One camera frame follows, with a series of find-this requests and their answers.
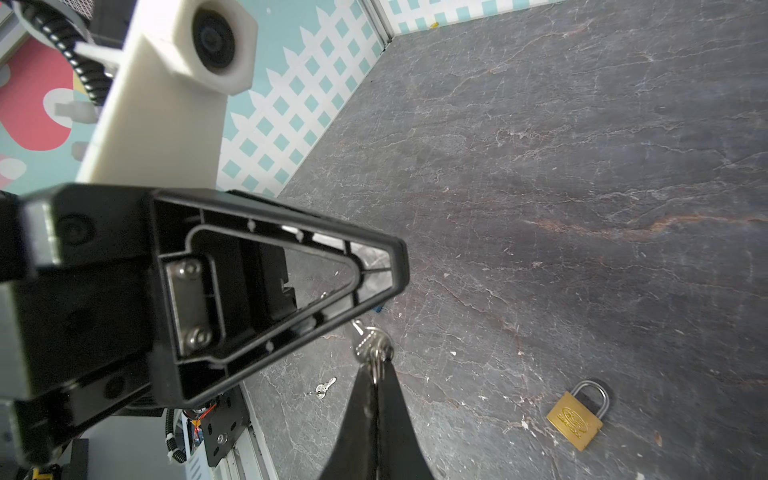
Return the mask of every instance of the black cable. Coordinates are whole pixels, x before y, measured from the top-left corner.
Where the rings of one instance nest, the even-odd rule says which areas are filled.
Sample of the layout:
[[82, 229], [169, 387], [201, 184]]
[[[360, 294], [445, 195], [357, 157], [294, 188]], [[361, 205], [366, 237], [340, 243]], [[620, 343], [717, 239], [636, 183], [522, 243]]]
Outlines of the black cable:
[[107, 100], [112, 79], [104, 74], [104, 66], [74, 52], [78, 41], [85, 41], [78, 31], [59, 12], [43, 5], [24, 7], [24, 13], [33, 8], [30, 23], [67, 58], [75, 74], [80, 78], [88, 98], [94, 105], [102, 106]]
[[165, 445], [168, 447], [169, 452], [173, 452], [171, 455], [174, 460], [179, 463], [187, 461], [187, 454], [182, 452], [176, 446], [176, 437], [174, 436], [174, 410], [165, 409]]

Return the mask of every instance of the metal plate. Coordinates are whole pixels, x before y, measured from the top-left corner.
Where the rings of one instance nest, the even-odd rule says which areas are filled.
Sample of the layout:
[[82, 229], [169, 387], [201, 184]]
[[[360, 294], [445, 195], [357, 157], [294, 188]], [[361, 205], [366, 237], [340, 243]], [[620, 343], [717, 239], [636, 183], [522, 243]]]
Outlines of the metal plate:
[[227, 390], [219, 398], [216, 407], [203, 418], [200, 426], [203, 429], [208, 466], [215, 468], [227, 456], [249, 423], [248, 407], [240, 386]]
[[203, 287], [203, 275], [209, 269], [204, 261], [195, 257], [180, 258], [165, 264], [176, 341], [181, 356], [189, 356], [204, 349], [213, 338]]

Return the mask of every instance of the white lattice wallpaper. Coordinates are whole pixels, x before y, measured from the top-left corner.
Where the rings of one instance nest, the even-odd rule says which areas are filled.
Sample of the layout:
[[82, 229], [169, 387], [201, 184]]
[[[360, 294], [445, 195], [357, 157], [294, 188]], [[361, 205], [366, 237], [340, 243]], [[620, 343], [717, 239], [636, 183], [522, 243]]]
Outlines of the white lattice wallpaper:
[[380, 0], [396, 35], [563, 0]]
[[283, 49], [286, 73], [267, 70], [270, 93], [249, 92], [254, 113], [227, 112], [237, 133], [222, 141], [219, 188], [279, 194], [381, 55], [357, 0], [336, 0], [332, 14], [318, 8], [317, 16], [316, 34], [301, 28], [301, 53]]

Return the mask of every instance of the camera lens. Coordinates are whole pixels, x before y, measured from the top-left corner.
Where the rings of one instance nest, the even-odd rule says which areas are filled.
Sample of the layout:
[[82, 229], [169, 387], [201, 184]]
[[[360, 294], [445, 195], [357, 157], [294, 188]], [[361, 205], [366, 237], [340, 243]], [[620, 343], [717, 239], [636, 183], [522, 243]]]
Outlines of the camera lens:
[[198, 10], [192, 21], [194, 49], [205, 68], [216, 71], [232, 63], [235, 36], [227, 20], [213, 10]]

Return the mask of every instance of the pink shape on wall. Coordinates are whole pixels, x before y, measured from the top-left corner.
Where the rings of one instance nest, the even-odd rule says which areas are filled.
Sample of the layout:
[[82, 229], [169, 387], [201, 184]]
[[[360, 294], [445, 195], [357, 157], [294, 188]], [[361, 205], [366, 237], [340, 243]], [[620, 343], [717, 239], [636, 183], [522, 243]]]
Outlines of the pink shape on wall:
[[43, 98], [55, 88], [72, 89], [72, 68], [53, 48], [34, 39], [8, 61], [10, 78], [0, 87], [0, 124], [22, 148], [53, 150], [69, 137], [70, 129], [45, 113]]

